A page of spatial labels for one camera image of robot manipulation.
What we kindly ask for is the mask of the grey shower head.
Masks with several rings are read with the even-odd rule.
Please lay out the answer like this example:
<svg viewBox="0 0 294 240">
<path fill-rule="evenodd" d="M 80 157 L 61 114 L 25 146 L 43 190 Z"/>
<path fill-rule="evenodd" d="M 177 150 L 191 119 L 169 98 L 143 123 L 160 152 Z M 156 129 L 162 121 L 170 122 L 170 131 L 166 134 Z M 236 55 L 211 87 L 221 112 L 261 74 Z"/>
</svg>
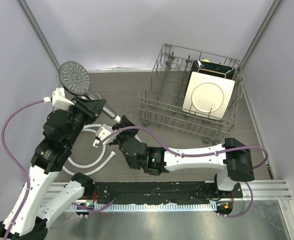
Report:
<svg viewBox="0 0 294 240">
<path fill-rule="evenodd" d="M 64 62 L 59 68 L 58 77 L 63 88 L 73 95 L 72 100 L 74 100 L 74 97 L 85 100 L 101 99 L 92 91 L 89 73 L 80 63 L 75 61 Z M 121 117 L 107 103 L 103 107 L 102 113 L 116 123 L 121 120 Z"/>
</svg>

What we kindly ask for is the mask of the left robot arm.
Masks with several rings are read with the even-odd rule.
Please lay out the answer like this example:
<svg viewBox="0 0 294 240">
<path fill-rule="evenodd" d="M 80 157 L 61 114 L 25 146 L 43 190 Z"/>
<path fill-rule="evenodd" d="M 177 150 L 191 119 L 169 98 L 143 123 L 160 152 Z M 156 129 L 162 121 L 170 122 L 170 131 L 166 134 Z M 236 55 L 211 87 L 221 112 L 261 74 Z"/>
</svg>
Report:
<svg viewBox="0 0 294 240">
<path fill-rule="evenodd" d="M 25 185 L 6 219 L 0 221 L 0 238 L 43 240 L 49 227 L 75 200 L 89 199 L 95 185 L 92 178 L 76 173 L 47 205 L 43 199 L 62 170 L 84 126 L 100 116 L 106 100 L 74 97 L 64 109 L 52 111 L 43 125 L 44 139 L 35 148 L 28 171 L 23 167 Z"/>
</svg>

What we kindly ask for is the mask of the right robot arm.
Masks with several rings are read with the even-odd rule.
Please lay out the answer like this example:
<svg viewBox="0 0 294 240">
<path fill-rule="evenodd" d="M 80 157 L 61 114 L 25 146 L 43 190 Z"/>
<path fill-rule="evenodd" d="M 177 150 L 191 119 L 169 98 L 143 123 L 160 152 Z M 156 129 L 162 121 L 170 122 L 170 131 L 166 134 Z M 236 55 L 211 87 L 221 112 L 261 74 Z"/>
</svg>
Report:
<svg viewBox="0 0 294 240">
<path fill-rule="evenodd" d="M 119 146 L 129 168 L 152 176 L 184 169 L 216 169 L 213 193 L 220 198 L 233 190 L 236 183 L 255 179 L 251 151 L 235 138 L 203 148 L 177 149 L 151 147 L 136 138 L 138 129 L 126 116 L 116 117 L 112 127 L 119 130 L 114 144 Z"/>
</svg>

